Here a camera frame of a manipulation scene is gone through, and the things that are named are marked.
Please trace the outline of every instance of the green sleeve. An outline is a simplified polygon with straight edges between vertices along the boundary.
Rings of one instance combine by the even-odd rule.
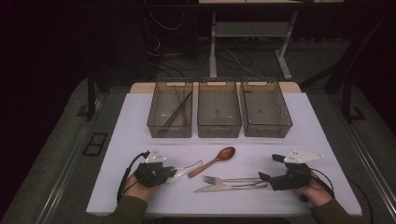
[[[320,207],[311,208],[312,215],[318,224],[362,224],[359,217],[350,216],[335,199]]]
[[[148,203],[131,196],[123,196],[113,213],[105,217],[101,224],[141,224]]]

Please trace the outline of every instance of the metal frame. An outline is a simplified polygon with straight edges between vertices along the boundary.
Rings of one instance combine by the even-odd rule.
[[[292,80],[292,76],[290,73],[290,70],[288,68],[288,64],[285,61],[285,52],[286,48],[288,47],[291,33],[294,28],[294,24],[296,22],[298,15],[298,11],[294,10],[291,13],[290,20],[286,23],[284,31],[282,31],[282,34],[277,34],[276,32],[274,33],[271,30],[271,25],[282,25],[282,22],[262,22],[262,28],[264,30],[264,33],[261,35],[256,35],[255,32],[252,32],[252,34],[232,34],[231,31],[227,33],[226,31],[221,32],[221,34],[218,34],[219,27],[221,26],[221,22],[216,21],[216,12],[212,13],[212,32],[211,32],[211,38],[210,38],[210,57],[209,57],[209,72],[211,77],[216,77],[217,76],[217,67],[216,67],[216,36],[281,36],[283,37],[283,43],[280,49],[275,50],[275,55],[277,58],[277,61],[280,66],[280,70],[282,71],[283,77],[286,80]],[[239,26],[244,26],[244,23],[235,23],[235,25]],[[249,28],[253,26],[253,23],[249,22],[248,23]]]

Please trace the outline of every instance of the transparent storage bin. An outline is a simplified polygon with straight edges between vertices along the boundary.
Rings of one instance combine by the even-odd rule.
[[[153,138],[190,138],[191,78],[165,78],[155,84],[148,129]]]
[[[245,136],[284,138],[293,124],[276,79],[243,77],[241,88]]]
[[[199,137],[237,138],[242,119],[235,79],[201,78],[197,116]]]

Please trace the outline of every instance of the floor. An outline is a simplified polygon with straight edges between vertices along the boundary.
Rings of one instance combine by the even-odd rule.
[[[207,39],[195,58],[184,57],[168,49],[167,57],[159,64],[157,77],[208,77]],[[219,39],[218,76],[278,77],[283,80],[274,49],[278,39]],[[335,63],[348,46],[346,40],[299,40],[290,42],[286,61],[296,83],[311,78]],[[328,138],[334,154],[345,175],[350,180],[363,211],[363,218],[374,223],[395,223],[396,216],[388,207],[394,203],[396,189],[396,137],[384,121],[367,103],[356,88],[352,93],[352,106],[365,116],[353,124],[340,113],[341,91],[335,95],[324,92],[327,78],[304,88]],[[25,179],[13,203],[8,208],[2,224],[8,223],[99,223],[101,217],[87,214],[85,209],[91,197],[106,147],[117,122],[128,86],[115,86],[108,93],[97,92],[97,112],[86,121],[87,83],[81,82],[69,99],[64,114],[59,119],[34,167]],[[107,133],[101,153],[97,157],[82,155],[94,133]],[[361,158],[362,153],[373,160],[373,165]],[[160,218],[147,220],[156,223],[194,223],[201,219]],[[207,223],[315,223],[312,217],[287,217],[286,220],[268,218],[210,219]]]

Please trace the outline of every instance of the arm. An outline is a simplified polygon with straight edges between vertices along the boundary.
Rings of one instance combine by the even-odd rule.
[[[102,220],[102,224],[141,224],[148,207],[149,197],[159,186],[147,188],[137,182],[136,177],[128,177],[120,203],[116,210]]]
[[[311,212],[318,224],[360,224],[358,217],[350,216],[319,183],[311,180],[309,186],[296,189],[297,196],[306,196],[312,203]]]

